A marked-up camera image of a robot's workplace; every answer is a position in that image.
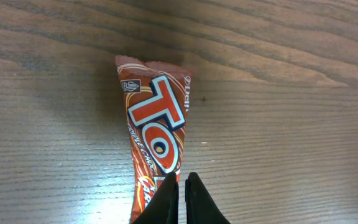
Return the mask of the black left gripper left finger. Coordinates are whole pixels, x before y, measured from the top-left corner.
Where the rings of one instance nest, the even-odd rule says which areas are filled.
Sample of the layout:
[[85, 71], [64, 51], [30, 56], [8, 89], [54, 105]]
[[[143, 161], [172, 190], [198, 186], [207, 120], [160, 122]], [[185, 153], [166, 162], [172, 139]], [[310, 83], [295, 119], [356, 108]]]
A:
[[178, 198], [177, 175], [170, 172], [148, 206], [132, 224], [178, 224]]

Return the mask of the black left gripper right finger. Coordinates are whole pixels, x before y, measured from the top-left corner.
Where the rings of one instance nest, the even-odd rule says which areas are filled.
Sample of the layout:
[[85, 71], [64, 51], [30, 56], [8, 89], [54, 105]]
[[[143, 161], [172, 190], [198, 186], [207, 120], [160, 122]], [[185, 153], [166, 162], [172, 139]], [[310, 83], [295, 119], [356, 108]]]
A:
[[185, 202], [187, 224], [230, 224], [196, 172], [185, 181]]

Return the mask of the red Top chocolate bar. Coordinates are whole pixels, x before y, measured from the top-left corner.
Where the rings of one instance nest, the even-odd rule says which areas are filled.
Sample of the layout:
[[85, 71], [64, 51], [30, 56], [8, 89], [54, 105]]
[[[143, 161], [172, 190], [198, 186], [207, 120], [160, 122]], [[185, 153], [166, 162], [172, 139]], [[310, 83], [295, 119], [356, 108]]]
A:
[[180, 178], [192, 72], [178, 65], [116, 56], [135, 170], [130, 222], [150, 205], [169, 173]]

